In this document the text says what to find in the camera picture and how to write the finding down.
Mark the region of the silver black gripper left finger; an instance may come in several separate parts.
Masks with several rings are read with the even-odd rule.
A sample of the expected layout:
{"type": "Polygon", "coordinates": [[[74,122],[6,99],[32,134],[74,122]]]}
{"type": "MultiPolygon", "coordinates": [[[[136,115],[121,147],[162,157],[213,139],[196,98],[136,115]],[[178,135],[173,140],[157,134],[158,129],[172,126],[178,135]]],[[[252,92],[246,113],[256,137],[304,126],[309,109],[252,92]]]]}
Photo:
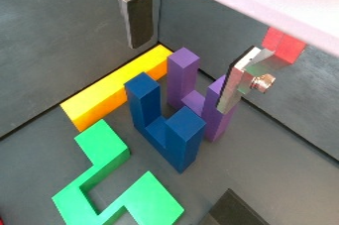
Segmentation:
{"type": "Polygon", "coordinates": [[[152,0],[118,0],[128,46],[137,49],[152,38],[152,0]]]}

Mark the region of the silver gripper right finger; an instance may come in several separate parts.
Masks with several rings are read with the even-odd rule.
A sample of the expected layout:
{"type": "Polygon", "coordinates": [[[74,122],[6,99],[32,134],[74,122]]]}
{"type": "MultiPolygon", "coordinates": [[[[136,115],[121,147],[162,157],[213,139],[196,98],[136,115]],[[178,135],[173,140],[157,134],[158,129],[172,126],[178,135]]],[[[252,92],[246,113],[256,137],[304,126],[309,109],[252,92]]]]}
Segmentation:
{"type": "Polygon", "coordinates": [[[230,111],[252,89],[265,93],[270,88],[274,82],[274,77],[269,74],[270,59],[272,51],[250,46],[232,62],[216,103],[216,108],[222,114],[230,111]]]}

